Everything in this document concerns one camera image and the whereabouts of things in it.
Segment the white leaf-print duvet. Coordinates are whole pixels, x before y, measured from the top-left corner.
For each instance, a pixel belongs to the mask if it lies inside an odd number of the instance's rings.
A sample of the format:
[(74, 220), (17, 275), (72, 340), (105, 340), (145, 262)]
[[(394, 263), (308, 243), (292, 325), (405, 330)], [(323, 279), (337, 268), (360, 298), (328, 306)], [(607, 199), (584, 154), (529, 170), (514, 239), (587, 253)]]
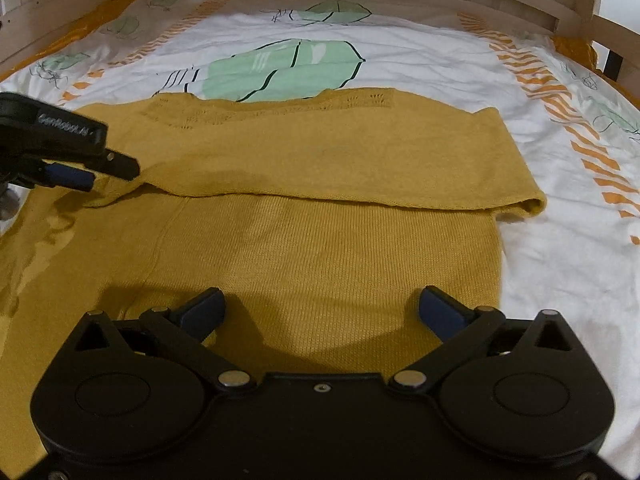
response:
[(136, 0), (2, 82), (84, 112), (178, 93), (239, 103), (395, 89), (496, 110), (546, 196), (502, 220), (506, 314), (562, 312), (616, 399), (602, 452), (639, 471), (639, 114), (534, 37), (358, 0)]

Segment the orange bed sheet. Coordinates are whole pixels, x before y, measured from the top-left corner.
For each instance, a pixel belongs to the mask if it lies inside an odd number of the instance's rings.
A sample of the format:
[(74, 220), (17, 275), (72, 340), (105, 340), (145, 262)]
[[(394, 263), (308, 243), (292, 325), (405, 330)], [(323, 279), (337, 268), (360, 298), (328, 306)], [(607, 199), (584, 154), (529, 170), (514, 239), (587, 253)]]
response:
[(77, 20), (63, 25), (53, 32), (47, 32), (43, 37), (11, 54), (1, 62), (1, 80), (6, 80), (18, 70), (22, 70), (40, 58), (58, 52), (69, 44), (85, 38), (107, 22), (118, 18), (134, 1), (136, 0), (106, 0)]

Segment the mustard yellow knit sweater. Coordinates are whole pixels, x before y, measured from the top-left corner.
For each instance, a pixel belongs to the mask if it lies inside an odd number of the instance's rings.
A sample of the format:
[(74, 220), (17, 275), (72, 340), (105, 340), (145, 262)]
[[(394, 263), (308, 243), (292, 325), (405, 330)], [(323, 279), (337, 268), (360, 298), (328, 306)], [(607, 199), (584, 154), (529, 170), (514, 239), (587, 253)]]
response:
[(41, 456), (32, 392), (81, 315), (228, 300), (215, 350), (265, 372), (391, 375), (433, 351), (423, 287), (500, 292), (498, 224), (540, 214), (499, 113), (395, 89), (239, 103), (168, 93), (93, 104), (140, 162), (90, 193), (30, 192), (1, 239), (1, 466)]

